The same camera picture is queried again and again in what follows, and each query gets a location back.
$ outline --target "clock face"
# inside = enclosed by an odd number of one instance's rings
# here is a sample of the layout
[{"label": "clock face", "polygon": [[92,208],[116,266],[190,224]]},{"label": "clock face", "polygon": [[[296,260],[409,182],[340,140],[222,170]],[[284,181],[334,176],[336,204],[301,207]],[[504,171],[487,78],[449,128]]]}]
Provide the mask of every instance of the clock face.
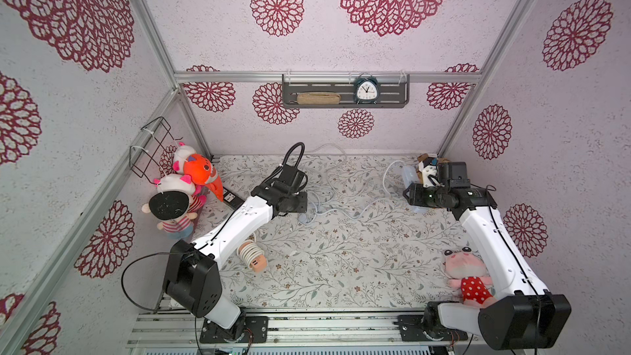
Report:
[{"label": "clock face", "polygon": [[357,88],[357,98],[360,100],[374,100],[378,95],[377,86],[370,81],[364,81]]}]

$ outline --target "metal rail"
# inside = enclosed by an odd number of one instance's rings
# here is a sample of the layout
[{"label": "metal rail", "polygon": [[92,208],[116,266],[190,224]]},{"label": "metal rail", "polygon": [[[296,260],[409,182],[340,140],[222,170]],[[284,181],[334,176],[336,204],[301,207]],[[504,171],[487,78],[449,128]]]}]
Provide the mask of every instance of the metal rail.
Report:
[{"label": "metal rail", "polygon": [[[477,83],[478,72],[368,72],[380,83]],[[178,83],[352,83],[362,72],[175,72]]]},{"label": "metal rail", "polygon": [[[320,345],[409,345],[401,340],[399,328],[394,325],[400,314],[422,314],[418,310],[351,311],[351,312],[297,312],[291,309],[247,309],[248,316],[269,318],[267,342],[256,347],[310,347]],[[194,328],[201,331],[203,319],[190,313],[139,315],[129,335],[126,347],[132,348],[186,348],[196,347]],[[449,341],[419,342],[422,345],[449,345]],[[472,345],[485,344],[474,337]],[[246,343],[203,344],[201,348],[241,347]]]},{"label": "metal rail", "polygon": [[463,126],[469,123],[469,120],[473,115],[473,110],[475,110],[486,92],[486,86],[499,69],[502,60],[508,53],[510,46],[517,38],[520,29],[526,22],[528,14],[532,11],[536,1],[537,0],[517,0],[513,6],[508,20],[506,20],[506,23],[500,32],[500,36],[497,38],[495,44],[493,45],[493,49],[491,49],[491,53],[482,66],[482,78],[471,88],[462,101],[458,114],[454,118],[449,130],[447,130],[445,137],[440,143],[438,156],[445,156],[449,153],[453,143],[460,136]]},{"label": "metal rail", "polygon": [[164,73],[167,80],[169,80],[170,87],[180,92],[180,95],[182,97],[182,104],[184,105],[185,119],[193,130],[196,141],[201,148],[201,154],[211,157],[212,151],[209,148],[209,144],[206,141],[204,134],[201,132],[201,127],[199,126],[197,119],[193,115],[191,103],[188,99],[186,99],[184,91],[175,79],[175,70],[173,68],[173,63],[171,62],[169,53],[167,52],[167,49],[162,42],[160,32],[158,31],[158,28],[153,21],[153,17],[151,15],[149,7],[147,6],[146,0],[129,0],[129,3],[131,8],[134,10],[134,19],[136,21],[136,25],[140,25],[143,32],[145,33],[149,46],[155,54],[156,59],[158,60],[158,64],[160,65],[162,73]]},{"label": "metal rail", "polygon": [[[152,114],[151,119],[166,115],[176,103],[177,92],[169,91]],[[156,121],[151,130],[156,130],[158,126],[159,121]],[[152,140],[152,135],[149,132],[140,131],[131,145],[146,147],[150,140]],[[141,151],[136,149],[132,153],[132,160],[138,159],[140,154]],[[22,344],[44,314],[51,297],[64,282],[63,278],[67,271],[73,266],[103,217],[107,215],[115,197],[125,185],[129,173],[129,156],[128,150],[125,149],[114,170],[107,176],[59,247],[48,258],[48,262],[28,288],[13,316],[0,330],[0,354],[13,354],[20,351]]]}]

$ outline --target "small toy figure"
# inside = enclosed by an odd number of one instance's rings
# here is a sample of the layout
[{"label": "small toy figure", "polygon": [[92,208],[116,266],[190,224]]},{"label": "small toy figure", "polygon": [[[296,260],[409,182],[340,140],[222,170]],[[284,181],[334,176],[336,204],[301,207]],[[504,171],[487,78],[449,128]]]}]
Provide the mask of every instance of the small toy figure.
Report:
[{"label": "small toy figure", "polygon": [[173,170],[181,175],[189,175],[196,185],[205,186],[223,201],[223,184],[217,169],[209,159],[197,154],[194,148],[180,142],[173,157]]},{"label": "small toy figure", "polygon": [[[162,178],[155,178],[153,183],[158,192],[182,191],[187,195],[197,195],[201,192],[201,185],[195,185],[191,176],[188,175],[170,174]],[[204,203],[206,203],[205,196],[203,196],[202,201],[202,204]]]},{"label": "small toy figure", "polygon": [[198,214],[191,209],[199,209],[201,205],[193,202],[193,196],[181,191],[156,193],[149,203],[143,205],[143,212],[151,212],[160,219],[158,229],[167,233],[169,238],[183,239],[193,233],[193,219]]},{"label": "small toy figure", "polygon": [[486,265],[469,247],[462,252],[445,251],[445,271],[453,277],[447,285],[462,289],[463,304],[485,308],[497,302],[485,287],[493,285],[491,277],[486,275]]},{"label": "small toy figure", "polygon": [[191,176],[170,174],[161,179],[154,179],[158,189],[143,212],[151,212],[160,219],[158,229],[170,238],[181,239],[193,232],[193,222],[198,215],[195,211],[206,203],[206,195],[198,195],[201,186],[195,186]]},{"label": "small toy figure", "polygon": [[179,174],[184,174],[184,162],[186,158],[195,154],[195,149],[191,146],[186,146],[183,142],[178,143],[179,147],[173,153],[173,170]]}]

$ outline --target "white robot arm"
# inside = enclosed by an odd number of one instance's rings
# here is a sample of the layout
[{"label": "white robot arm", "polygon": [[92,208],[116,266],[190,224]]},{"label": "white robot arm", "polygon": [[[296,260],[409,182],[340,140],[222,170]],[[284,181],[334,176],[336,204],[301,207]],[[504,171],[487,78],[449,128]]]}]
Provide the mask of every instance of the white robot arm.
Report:
[{"label": "white robot arm", "polygon": [[[297,147],[301,147],[300,155],[295,166],[290,166],[288,157]],[[307,195],[302,190],[308,177],[296,168],[303,152],[304,144],[297,143],[222,224],[192,244],[180,240],[172,248],[164,291],[196,317],[216,323],[225,339],[241,336],[245,312],[222,295],[219,270],[248,236],[272,218],[306,211]],[[412,184],[403,195],[412,205],[449,209],[461,222],[482,255],[498,302],[482,309],[458,302],[429,302],[423,330],[436,337],[448,337],[454,330],[481,335],[493,349],[551,347],[569,317],[567,299],[551,294],[534,274],[511,240],[488,190],[471,188],[465,163],[439,164],[437,176],[436,186]]]},{"label": "white robot arm", "polygon": [[429,302],[423,331],[445,337],[453,330],[481,335],[493,349],[550,348],[569,318],[564,295],[553,295],[510,238],[497,204],[484,188],[471,187],[464,162],[437,166],[434,186],[412,184],[403,193],[411,205],[444,208],[460,221],[484,260],[498,302],[475,308]]},{"label": "white robot arm", "polygon": [[[287,161],[298,147],[300,154],[292,166]],[[226,340],[242,335],[245,312],[222,294],[219,270],[248,236],[272,218],[307,211],[303,189],[309,178],[296,168],[304,150],[303,143],[292,146],[282,164],[222,224],[192,244],[180,240],[171,248],[164,292],[197,318],[216,323]]]}]

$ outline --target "gray metal shelf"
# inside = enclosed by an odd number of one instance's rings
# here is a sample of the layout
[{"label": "gray metal shelf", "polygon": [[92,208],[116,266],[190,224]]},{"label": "gray metal shelf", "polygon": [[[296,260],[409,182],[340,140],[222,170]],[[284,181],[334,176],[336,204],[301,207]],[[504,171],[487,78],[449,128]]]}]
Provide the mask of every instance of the gray metal shelf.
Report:
[{"label": "gray metal shelf", "polygon": [[[400,83],[380,83],[375,104],[353,102],[352,83],[290,83],[283,75],[283,106],[286,108],[404,108],[409,102],[409,74]],[[298,94],[304,92],[334,92],[341,96],[338,105],[299,105]]]}]

